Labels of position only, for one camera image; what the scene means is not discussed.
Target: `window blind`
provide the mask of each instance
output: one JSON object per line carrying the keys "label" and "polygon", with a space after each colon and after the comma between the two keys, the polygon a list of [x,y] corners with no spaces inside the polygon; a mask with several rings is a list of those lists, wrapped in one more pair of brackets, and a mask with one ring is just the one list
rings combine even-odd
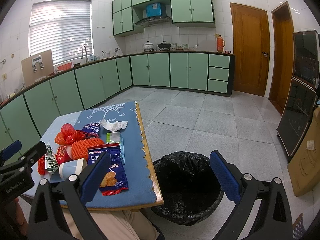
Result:
{"label": "window blind", "polygon": [[80,57],[83,45],[88,55],[93,54],[91,1],[57,0],[32,6],[30,55],[51,49],[56,65]]}

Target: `range hood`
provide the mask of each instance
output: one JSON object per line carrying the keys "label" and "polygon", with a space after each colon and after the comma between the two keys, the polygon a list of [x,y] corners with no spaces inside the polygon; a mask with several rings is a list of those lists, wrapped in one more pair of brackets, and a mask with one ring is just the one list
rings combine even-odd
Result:
{"label": "range hood", "polygon": [[136,22],[136,24],[141,25],[143,27],[149,27],[149,26],[160,24],[160,23],[166,23],[166,22],[172,22],[172,18],[169,16],[157,15],[157,16],[144,18]]}

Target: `beige pants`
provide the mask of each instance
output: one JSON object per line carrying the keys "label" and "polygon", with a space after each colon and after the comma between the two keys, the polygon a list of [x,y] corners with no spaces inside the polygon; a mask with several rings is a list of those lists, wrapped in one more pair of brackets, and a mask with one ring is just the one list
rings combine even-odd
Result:
{"label": "beige pants", "polygon": [[[72,235],[82,239],[69,210],[62,210]],[[156,240],[159,236],[151,222],[140,212],[91,211],[90,214],[108,240]]]}

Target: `crumpled tissue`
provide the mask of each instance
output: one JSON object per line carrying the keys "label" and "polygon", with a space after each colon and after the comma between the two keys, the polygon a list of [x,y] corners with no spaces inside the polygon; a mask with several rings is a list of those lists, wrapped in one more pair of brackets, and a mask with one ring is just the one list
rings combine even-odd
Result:
{"label": "crumpled tissue", "polygon": [[116,132],[120,129],[125,129],[127,127],[128,121],[115,121],[114,123],[111,123],[103,119],[102,121],[100,121],[100,124],[103,126],[103,128],[109,130],[110,132]]}

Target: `black garbage bag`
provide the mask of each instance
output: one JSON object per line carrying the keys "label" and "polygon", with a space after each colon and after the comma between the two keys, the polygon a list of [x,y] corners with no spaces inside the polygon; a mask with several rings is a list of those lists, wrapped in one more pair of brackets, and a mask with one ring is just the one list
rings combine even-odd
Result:
{"label": "black garbage bag", "polygon": [[209,158],[174,152],[153,162],[164,204],[151,207],[157,215],[179,225],[192,226],[209,217],[222,200],[223,190]]}

